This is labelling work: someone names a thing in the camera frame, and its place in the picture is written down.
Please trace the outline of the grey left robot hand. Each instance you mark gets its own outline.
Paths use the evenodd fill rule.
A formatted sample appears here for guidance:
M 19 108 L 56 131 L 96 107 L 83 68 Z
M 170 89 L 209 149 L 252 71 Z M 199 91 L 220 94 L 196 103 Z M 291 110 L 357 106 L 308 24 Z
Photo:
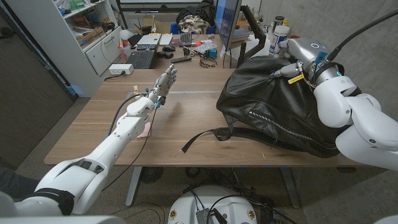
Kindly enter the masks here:
M 161 96 L 166 96 L 171 86 L 175 83 L 176 73 L 177 70 L 174 69 L 174 64 L 172 63 L 166 71 L 156 79 L 151 91 L 149 92 L 148 98 L 156 103 Z

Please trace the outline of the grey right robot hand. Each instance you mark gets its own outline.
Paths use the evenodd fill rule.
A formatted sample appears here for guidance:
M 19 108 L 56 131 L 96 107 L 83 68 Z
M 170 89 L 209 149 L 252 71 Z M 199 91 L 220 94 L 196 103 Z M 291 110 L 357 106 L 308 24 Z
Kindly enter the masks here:
M 324 44 L 315 39 L 286 39 L 279 42 L 277 46 L 277 53 L 281 50 L 285 50 L 287 57 L 293 57 L 297 59 L 297 61 L 273 72 L 269 75 L 270 78 L 293 78 L 303 71 L 309 73 L 312 65 L 316 62 L 319 53 L 325 53 L 321 61 L 330 53 Z

